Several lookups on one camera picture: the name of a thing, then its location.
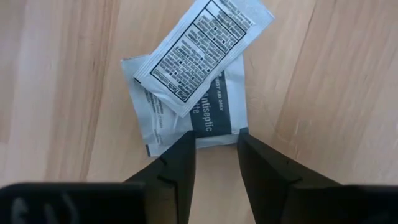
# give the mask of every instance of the wood grain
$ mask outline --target wood grain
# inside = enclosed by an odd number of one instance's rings
[[[150,163],[122,58],[191,0],[0,2],[0,184],[119,182]],[[343,183],[398,183],[398,2],[264,0],[244,53],[255,137]],[[233,146],[197,152],[191,223],[254,223]]]

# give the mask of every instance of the black object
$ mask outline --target black object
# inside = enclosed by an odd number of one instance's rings
[[[397,223],[398,188],[340,185],[248,133],[239,164],[256,223]],[[121,184],[17,184],[0,190],[1,223],[188,223],[195,136]]]

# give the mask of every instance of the white packet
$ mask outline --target white packet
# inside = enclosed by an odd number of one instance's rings
[[[273,19],[258,0],[196,0],[135,78],[184,117]]]
[[[197,135],[197,148],[233,144],[241,128],[248,126],[244,94],[243,56],[239,56],[212,83],[203,98],[180,117],[133,79],[149,58],[122,60],[148,156],[159,156],[187,131]]]

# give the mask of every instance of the light wood surface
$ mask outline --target light wood surface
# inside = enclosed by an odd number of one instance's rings
[[[342,183],[398,184],[398,2],[263,0],[250,132]],[[120,60],[190,0],[2,0],[0,184],[126,179],[146,156]],[[233,146],[197,153],[191,223],[254,223]]]

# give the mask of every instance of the drug facts label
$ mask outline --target drug facts label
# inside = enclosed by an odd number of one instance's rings
[[[211,0],[150,74],[186,102],[253,25],[229,0]]]

